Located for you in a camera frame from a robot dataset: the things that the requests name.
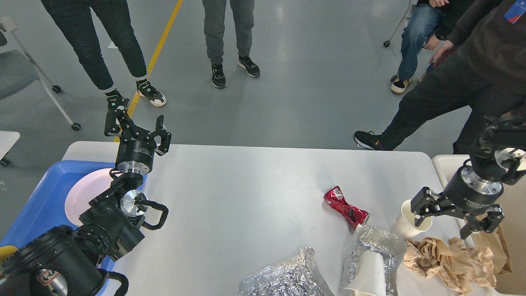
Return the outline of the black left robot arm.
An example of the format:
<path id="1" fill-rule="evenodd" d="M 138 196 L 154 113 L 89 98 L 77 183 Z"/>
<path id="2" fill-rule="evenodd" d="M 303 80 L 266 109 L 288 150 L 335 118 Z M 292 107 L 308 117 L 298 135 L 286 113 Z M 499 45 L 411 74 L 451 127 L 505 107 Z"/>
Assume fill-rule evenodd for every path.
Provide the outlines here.
<path id="1" fill-rule="evenodd" d="M 109 109 L 106 124 L 120 122 L 120 146 L 109 188 L 89 202 L 79 219 L 81 226 L 52 227 L 1 261 L 2 296 L 95 296 L 107 280 L 120 282 L 115 295 L 124 296 L 129 281 L 124 274 L 99 265 L 117 261 L 145 237 L 162 228 L 167 206 L 148 200 L 139 191 L 143 176 L 152 171 L 154 155 L 166 154 L 171 133 L 158 116 L 153 131 L 134 124 L 124 109 Z"/>

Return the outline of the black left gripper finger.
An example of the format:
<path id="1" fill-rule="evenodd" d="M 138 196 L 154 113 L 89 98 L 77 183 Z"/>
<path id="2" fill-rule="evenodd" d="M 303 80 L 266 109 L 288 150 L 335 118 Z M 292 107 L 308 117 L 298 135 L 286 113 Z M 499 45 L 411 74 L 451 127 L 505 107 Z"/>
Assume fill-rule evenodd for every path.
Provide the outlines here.
<path id="1" fill-rule="evenodd" d="M 160 143 L 155 147 L 154 150 L 159 156 L 162 156 L 168 152 L 172 137 L 171 133 L 166 131 L 163 123 L 164 116 L 158 116 L 154 131 L 149 133 L 149 141 L 153 141 L 155 144 L 157 144 L 155 138 L 160 138 Z"/>
<path id="2" fill-rule="evenodd" d="M 132 138 L 135 124 L 124 107 L 109 108 L 106 113 L 104 135 Z"/>

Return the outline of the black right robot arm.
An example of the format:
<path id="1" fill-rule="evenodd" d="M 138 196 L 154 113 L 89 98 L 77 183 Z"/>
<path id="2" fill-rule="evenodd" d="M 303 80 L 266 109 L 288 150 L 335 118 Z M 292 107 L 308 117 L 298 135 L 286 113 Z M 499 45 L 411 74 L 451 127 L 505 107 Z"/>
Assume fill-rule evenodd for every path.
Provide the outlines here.
<path id="1" fill-rule="evenodd" d="M 525 116 L 487 118 L 468 160 L 441 193 L 423 187 L 410 202 L 411 222 L 448 215 L 466 221 L 462 239 L 473 232 L 493 232 L 505 218 L 497 200 L 504 184 L 514 185 L 525 174 Z"/>

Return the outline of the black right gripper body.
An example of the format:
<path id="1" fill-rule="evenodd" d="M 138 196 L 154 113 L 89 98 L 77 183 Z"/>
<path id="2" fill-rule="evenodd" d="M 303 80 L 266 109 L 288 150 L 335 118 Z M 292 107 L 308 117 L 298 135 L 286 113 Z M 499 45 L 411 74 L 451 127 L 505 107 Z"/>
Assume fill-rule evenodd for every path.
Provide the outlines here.
<path id="1" fill-rule="evenodd" d="M 464 212 L 483 214 L 503 194 L 501 182 L 479 177 L 472 166 L 460 167 L 448 182 L 442 195 Z"/>

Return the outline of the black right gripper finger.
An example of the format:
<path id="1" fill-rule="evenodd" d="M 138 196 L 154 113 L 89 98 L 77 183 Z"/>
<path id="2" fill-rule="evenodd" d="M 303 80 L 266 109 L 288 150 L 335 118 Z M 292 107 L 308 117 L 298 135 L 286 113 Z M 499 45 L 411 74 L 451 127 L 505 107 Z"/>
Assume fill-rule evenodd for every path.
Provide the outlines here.
<path id="1" fill-rule="evenodd" d="M 411 200 L 410 211 L 415 214 L 413 222 L 416 227 L 421 226 L 427 217 L 461 217 L 461 209 L 458 206 L 443 192 L 436 194 L 429 187 L 423 187 Z"/>
<path id="2" fill-rule="evenodd" d="M 464 212 L 466 224 L 459 231 L 462 240 L 466 240 L 473 232 L 492 233 L 505 218 L 501 206 L 490 206 L 485 213 L 486 217 L 477 220 L 475 214 Z"/>

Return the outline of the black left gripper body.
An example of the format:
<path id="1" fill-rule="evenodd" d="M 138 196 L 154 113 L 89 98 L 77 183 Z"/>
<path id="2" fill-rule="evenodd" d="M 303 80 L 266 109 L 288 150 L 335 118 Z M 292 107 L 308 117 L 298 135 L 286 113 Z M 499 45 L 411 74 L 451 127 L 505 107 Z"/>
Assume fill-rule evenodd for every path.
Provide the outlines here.
<path id="1" fill-rule="evenodd" d="M 115 162 L 117 170 L 141 175 L 152 171 L 156 143 L 147 139 L 149 133 L 142 127 L 129 127 L 122 131 Z"/>

